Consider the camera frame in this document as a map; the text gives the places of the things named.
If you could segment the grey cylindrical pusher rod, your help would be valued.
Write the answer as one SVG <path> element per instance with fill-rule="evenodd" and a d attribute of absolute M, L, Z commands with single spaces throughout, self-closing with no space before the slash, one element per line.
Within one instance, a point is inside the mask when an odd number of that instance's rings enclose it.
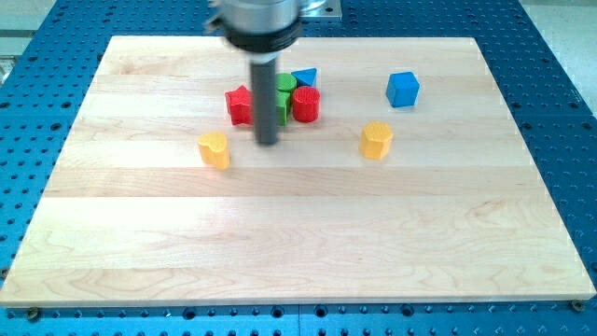
<path fill-rule="evenodd" d="M 262 146 L 277 142 L 276 60 L 250 63 L 254 135 Z"/>

